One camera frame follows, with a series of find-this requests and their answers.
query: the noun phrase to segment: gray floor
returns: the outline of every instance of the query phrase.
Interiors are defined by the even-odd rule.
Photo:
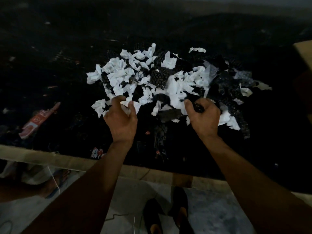
[[[61,190],[67,188],[83,173],[72,173]],[[232,194],[218,194],[194,189],[185,189],[189,199],[189,220],[196,234],[253,234],[253,228]],[[119,178],[111,206],[101,234],[147,233],[142,210],[147,200],[156,198],[165,213],[171,207],[171,186],[145,181]],[[45,207],[53,201],[30,197],[0,204],[0,234],[21,233]],[[164,233],[178,233],[171,217],[161,215]]]

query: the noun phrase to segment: white string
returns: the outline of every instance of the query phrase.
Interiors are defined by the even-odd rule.
[[[53,178],[53,180],[54,180],[55,184],[57,185],[57,181],[55,180],[55,178],[54,178],[54,176],[53,176],[53,174],[52,174],[52,172],[51,172],[51,170],[50,170],[49,166],[48,166],[48,169],[49,169],[49,172],[50,172],[50,174],[51,174],[51,176],[52,176],[52,178]]]
[[[133,234],[135,234],[135,220],[133,221]]]

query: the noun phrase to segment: pile of crumpled paper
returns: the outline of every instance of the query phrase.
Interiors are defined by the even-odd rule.
[[[158,88],[151,83],[153,82],[150,74],[151,70],[155,69],[155,67],[174,70],[177,61],[182,59],[178,57],[178,54],[171,54],[170,51],[167,51],[162,59],[157,59],[158,56],[154,56],[155,49],[156,44],[153,43],[151,47],[142,52],[135,50],[132,54],[127,50],[122,50],[120,57],[111,58],[103,67],[96,64],[95,72],[87,73],[87,83],[93,84],[101,80],[109,98],[108,101],[99,99],[92,105],[99,118],[108,112],[112,98],[125,94],[127,98],[121,104],[123,110],[129,114],[128,103],[132,101],[136,88],[142,87],[143,95],[137,102],[134,102],[136,113],[138,113],[142,105],[153,102],[155,95],[164,94],[170,98],[170,105],[158,100],[151,114],[156,116],[158,111],[179,109],[181,114],[186,116],[186,123],[189,125],[190,120],[184,107],[184,99],[188,94],[204,98],[208,96],[217,102],[222,111],[219,125],[226,124],[234,130],[242,129],[244,137],[249,137],[248,124],[244,121],[235,105],[244,103],[243,98],[252,94],[250,87],[272,90],[271,87],[263,82],[253,80],[251,72],[231,68],[230,63],[226,60],[224,60],[225,66],[228,67],[219,69],[203,59],[202,66],[193,67],[192,71],[181,70],[168,75],[165,88]],[[205,54],[206,50],[192,47],[189,54],[192,52]],[[160,66],[154,64],[155,60],[160,62]],[[179,119],[175,118],[172,121],[179,122]]]

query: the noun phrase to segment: flip-flop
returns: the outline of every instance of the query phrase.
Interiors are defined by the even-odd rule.
[[[146,205],[143,210],[143,218],[144,218],[144,223],[145,223],[148,234],[152,234],[151,226],[153,224],[157,224],[161,230],[161,233],[163,233],[160,219],[158,216],[159,213],[164,214],[161,206],[159,205],[159,203],[157,202],[155,198],[150,199],[149,201],[146,202]]]
[[[174,222],[177,219],[181,207],[186,209],[186,216],[188,217],[188,197],[182,187],[175,186],[173,188],[171,200],[173,201],[173,205],[168,215],[174,218]]]
[[[60,173],[60,178],[59,178],[60,184],[58,185],[59,188],[61,188],[62,185],[64,184],[64,182],[63,182],[63,171],[64,171],[64,169],[61,169],[61,170],[58,170],[58,171],[56,171],[55,173],[53,173],[53,177],[56,176],[58,173]],[[56,188],[46,197],[46,199],[51,199],[51,198],[55,195],[55,193],[57,193],[57,191],[58,191],[58,188],[56,187]]]

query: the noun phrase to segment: foot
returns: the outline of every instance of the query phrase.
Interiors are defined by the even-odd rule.
[[[61,172],[62,172],[62,183],[64,183],[68,178],[68,174],[70,173],[70,170],[63,169]],[[58,186],[60,185],[61,172],[57,173],[54,176],[54,179]],[[43,198],[48,197],[49,194],[51,194],[53,190],[57,188],[57,185],[55,184],[54,179],[50,178],[50,180],[42,183],[42,188],[40,189],[40,193],[39,193],[40,197],[43,197]]]
[[[156,199],[147,201],[143,210],[143,218],[148,234],[162,234],[158,213],[163,214],[163,210]]]
[[[188,197],[181,187],[174,187],[172,191],[173,205],[168,215],[172,216],[178,228],[181,222],[188,218]]]

